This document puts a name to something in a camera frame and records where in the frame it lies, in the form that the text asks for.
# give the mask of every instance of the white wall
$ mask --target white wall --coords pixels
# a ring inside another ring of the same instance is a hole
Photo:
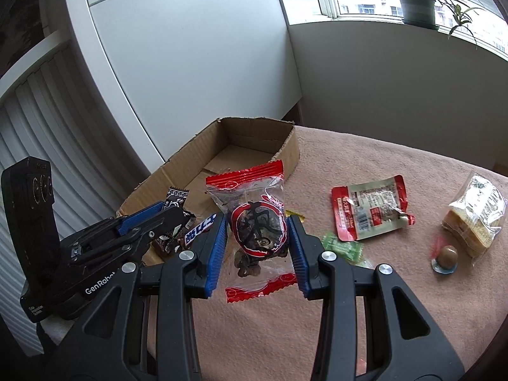
[[[401,24],[308,23],[290,35],[306,125],[488,169],[508,161],[506,60]]]
[[[164,159],[218,117],[280,119],[300,99],[279,0],[105,0],[90,12]]]

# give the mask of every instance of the pink tablecloth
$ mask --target pink tablecloth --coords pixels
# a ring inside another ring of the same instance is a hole
[[[474,169],[508,197],[508,178],[447,157],[369,138],[297,128],[300,163],[285,184],[288,209],[306,217],[309,234],[334,231],[332,187],[401,174],[416,224],[365,241],[374,265],[390,263],[442,328],[466,369],[508,313],[508,227],[473,268],[464,251],[453,275],[430,267],[429,254],[445,206]],[[296,285],[259,299],[225,303],[223,268],[209,300],[194,302],[197,348],[204,380],[309,380],[321,302],[304,300]],[[364,330],[359,357],[365,357]]]

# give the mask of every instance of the cardboard flap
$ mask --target cardboard flap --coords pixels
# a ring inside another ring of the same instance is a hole
[[[163,171],[176,187],[185,187],[228,143],[222,124],[216,120],[171,156]]]
[[[279,159],[283,161],[284,180],[287,180],[289,176],[291,176],[291,173],[293,173],[296,169],[298,161],[300,160],[300,149],[298,147],[298,139],[296,138],[294,128],[281,149],[273,156],[273,158],[270,159],[270,161],[273,162]]]
[[[227,117],[220,119],[220,122],[224,125],[225,132],[233,145],[272,155],[277,153],[281,143],[294,128],[293,123],[266,117],[256,119]]]
[[[252,168],[270,161],[273,153],[260,152],[245,147],[228,145],[205,166],[215,175]]]
[[[189,189],[189,196],[185,200],[184,208],[194,213],[198,222],[219,211],[213,199],[206,193],[206,177],[210,175],[202,171],[185,187]]]

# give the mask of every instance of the red packaging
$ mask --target red packaging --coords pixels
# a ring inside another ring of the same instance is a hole
[[[270,294],[294,284],[288,256],[281,160],[206,178],[206,189],[226,214],[239,247],[226,261],[228,302]]]
[[[332,206],[341,241],[357,241],[415,224],[408,215],[401,175],[332,189]]]

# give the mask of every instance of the plant pot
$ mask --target plant pot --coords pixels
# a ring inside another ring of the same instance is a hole
[[[436,12],[434,3],[436,0],[400,0],[404,24],[438,30],[436,26]]]

